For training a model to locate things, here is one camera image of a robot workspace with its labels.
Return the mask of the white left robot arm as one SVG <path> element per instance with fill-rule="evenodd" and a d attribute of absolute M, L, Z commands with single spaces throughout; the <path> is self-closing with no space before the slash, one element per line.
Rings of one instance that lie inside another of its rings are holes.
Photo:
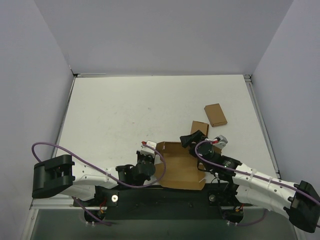
<path fill-rule="evenodd" d="M 104 169 L 105 173 L 86 163 L 73 161 L 69 154 L 39 162 L 34 166 L 32 197 L 46 199 L 62 194 L 96 206 L 103 199 L 99 187 L 113 189 L 120 182 L 142 186 L 155 174 L 156 154 L 145 147 L 136 154 L 136 165 L 109 167 Z"/>

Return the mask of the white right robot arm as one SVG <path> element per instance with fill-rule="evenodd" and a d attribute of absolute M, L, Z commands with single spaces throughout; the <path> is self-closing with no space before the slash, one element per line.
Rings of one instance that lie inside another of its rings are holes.
<path fill-rule="evenodd" d="M 203 166 L 201 171 L 227 182 L 222 192 L 224 201 L 273 211 L 307 233 L 314 233 L 319 228 L 320 195 L 311 183 L 304 180 L 294 183 L 274 178 L 223 155 L 220 150 L 228 141 L 222 135 L 209 139 L 198 130 L 179 139 L 181 146 L 197 159 L 198 165 Z"/>

